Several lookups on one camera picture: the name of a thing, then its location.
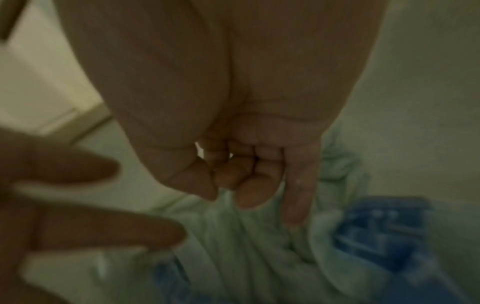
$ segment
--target light green towel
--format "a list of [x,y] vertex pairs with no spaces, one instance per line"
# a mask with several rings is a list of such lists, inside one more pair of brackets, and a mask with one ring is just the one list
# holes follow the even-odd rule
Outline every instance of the light green towel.
[[[189,196],[153,211],[189,230],[190,238],[174,253],[193,288],[245,304],[370,302],[379,288],[371,277],[381,274],[342,260],[330,242],[343,210],[366,195],[368,175],[339,140],[338,128],[324,136],[322,159],[311,219],[297,231],[279,221],[282,188],[268,204],[250,211],[236,209],[227,192],[214,206]],[[446,272],[480,301],[480,208],[435,203],[430,221],[429,240]],[[107,259],[103,266],[100,278],[120,302],[131,303],[121,301],[127,297],[139,304],[161,303],[149,277],[152,264],[139,266],[127,257]]]

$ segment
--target wooden edge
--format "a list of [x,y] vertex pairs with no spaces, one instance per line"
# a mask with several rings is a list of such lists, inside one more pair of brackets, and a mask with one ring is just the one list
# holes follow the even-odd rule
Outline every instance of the wooden edge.
[[81,113],[70,121],[61,124],[59,127],[47,132],[45,137],[64,144],[74,144],[90,131],[106,122],[112,117],[109,109],[104,103],[95,106],[93,109]]
[[0,0],[0,43],[5,43],[12,32],[28,0]]

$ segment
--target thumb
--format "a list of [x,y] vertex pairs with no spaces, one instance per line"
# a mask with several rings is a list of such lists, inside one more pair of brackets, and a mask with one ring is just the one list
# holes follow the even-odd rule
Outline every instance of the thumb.
[[159,148],[135,145],[141,162],[161,184],[195,194],[206,200],[215,200],[217,187],[207,163],[198,157],[195,144],[183,148]]

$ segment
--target blurry hand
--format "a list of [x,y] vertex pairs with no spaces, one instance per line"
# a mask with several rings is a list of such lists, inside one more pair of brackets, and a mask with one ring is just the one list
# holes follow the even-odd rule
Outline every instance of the blurry hand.
[[285,176],[282,218],[298,225],[322,133],[363,70],[385,2],[56,4],[80,63],[159,182],[210,200],[229,188],[253,208]]
[[39,251],[143,245],[163,249],[185,237],[172,221],[71,204],[52,204],[13,192],[18,182],[76,184],[116,174],[118,164],[0,129],[0,303],[65,303],[18,274]]

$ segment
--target fabric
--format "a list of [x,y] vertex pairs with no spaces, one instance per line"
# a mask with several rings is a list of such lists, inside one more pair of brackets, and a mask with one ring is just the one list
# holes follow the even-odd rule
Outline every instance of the fabric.
[[[372,267],[374,260],[365,264],[355,258],[346,258],[346,247],[342,247],[342,240],[346,240],[343,232],[349,231],[345,230],[345,223],[355,226],[355,217],[361,218],[357,213],[363,214],[356,209],[358,207],[351,207],[354,201],[367,194],[368,175],[360,159],[339,140],[338,128],[324,136],[322,159],[311,219],[305,228],[296,231],[285,229],[279,221],[282,188],[268,204],[250,211],[236,209],[231,195],[226,192],[215,206],[186,197],[167,210],[152,212],[180,221],[190,232],[186,244],[176,248],[173,257],[181,264],[192,289],[184,300],[202,295],[210,295],[214,301],[241,304],[342,304],[380,299],[394,279],[394,263],[387,270],[388,263],[383,269]],[[410,211],[397,210],[397,214],[402,219],[402,212]],[[438,258],[445,276],[451,277],[460,289],[480,301],[475,287],[475,282],[480,282],[480,264],[475,258],[480,256],[480,226],[474,214],[477,218],[480,214],[480,209],[474,205],[458,207],[434,203],[428,215],[417,222],[422,224],[424,235],[414,234],[414,237],[431,248],[431,255]],[[368,231],[354,228],[360,231],[355,232],[358,233],[355,234],[359,238],[357,241],[373,241]],[[398,243],[405,252],[413,252],[416,242],[410,242],[398,233],[384,233],[384,236],[395,240],[386,242],[384,249],[390,255],[396,252]],[[161,296],[166,286],[159,285],[159,282],[170,281],[165,279],[170,276],[159,273],[158,261],[144,263],[141,267],[129,261],[131,257],[119,262],[113,255],[104,262],[103,268],[107,271],[100,275],[100,282],[119,302],[125,302],[128,293],[129,298],[140,294],[143,297],[153,295],[137,301],[140,304],[181,303],[178,298],[171,301],[172,297]],[[165,273],[176,272],[169,268]],[[141,286],[139,281],[147,283]],[[396,285],[398,290],[403,290],[400,288],[402,283],[405,282],[399,281]],[[177,293],[179,296],[186,292],[183,287],[172,290],[183,290]],[[394,289],[390,291],[393,293],[384,293],[384,296],[395,294]]]

